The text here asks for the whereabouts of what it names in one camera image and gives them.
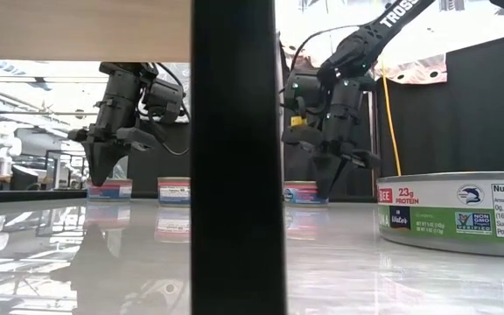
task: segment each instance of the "small can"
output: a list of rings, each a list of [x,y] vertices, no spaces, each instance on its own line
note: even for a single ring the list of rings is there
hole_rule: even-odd
[[[168,207],[190,206],[189,178],[158,178],[158,203]]]
[[[288,181],[283,189],[283,199],[293,206],[327,205],[328,199],[318,196],[318,188],[313,181]]]
[[[189,243],[190,209],[160,207],[155,226],[155,240],[162,243]]]
[[[130,201],[131,179],[107,179],[102,186],[88,180],[87,198],[93,201]]]

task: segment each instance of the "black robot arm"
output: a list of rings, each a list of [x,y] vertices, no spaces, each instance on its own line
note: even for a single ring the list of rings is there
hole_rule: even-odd
[[[104,183],[131,148],[145,151],[164,144],[166,132],[160,123],[174,123],[184,114],[183,88],[157,78],[155,64],[102,62],[99,71],[108,75],[108,84],[102,101],[95,105],[99,108],[96,122],[68,135],[83,145],[96,186]],[[140,100],[145,115],[138,110]]]
[[[283,131],[286,144],[312,153],[318,194],[327,198],[342,172],[378,167],[380,159],[357,150],[352,129],[363,94],[374,88],[367,76],[384,47],[434,0],[397,0],[378,18],[344,38],[318,70],[294,69],[283,92],[283,105],[297,113]],[[491,0],[504,9],[504,0]]]

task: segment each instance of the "wooden board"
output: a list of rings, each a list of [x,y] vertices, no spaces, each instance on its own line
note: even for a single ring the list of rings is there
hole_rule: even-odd
[[[188,62],[190,0],[0,0],[0,60]]]

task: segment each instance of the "yellow cable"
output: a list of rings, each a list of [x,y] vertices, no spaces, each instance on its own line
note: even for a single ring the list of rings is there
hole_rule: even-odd
[[[398,154],[398,147],[396,145],[396,134],[394,133],[394,124],[392,123],[392,112],[390,112],[390,98],[389,98],[389,85],[386,80],[386,70],[384,68],[384,61],[381,62],[382,68],[382,84],[384,85],[384,100],[386,101],[386,112],[388,114],[388,126],[390,128],[390,136],[392,137],[392,146],[394,148],[395,168],[398,176],[402,176],[402,167],[400,167],[400,156]]]

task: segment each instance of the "blue can label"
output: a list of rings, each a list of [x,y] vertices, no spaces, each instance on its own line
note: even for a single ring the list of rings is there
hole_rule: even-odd
[[[126,200],[131,198],[131,185],[90,186],[87,196],[90,199]]]
[[[158,201],[163,205],[190,205],[190,187],[184,185],[161,185],[158,191]]]
[[[327,199],[318,196],[316,187],[311,185],[287,186],[283,190],[285,202],[298,205],[325,205]]]

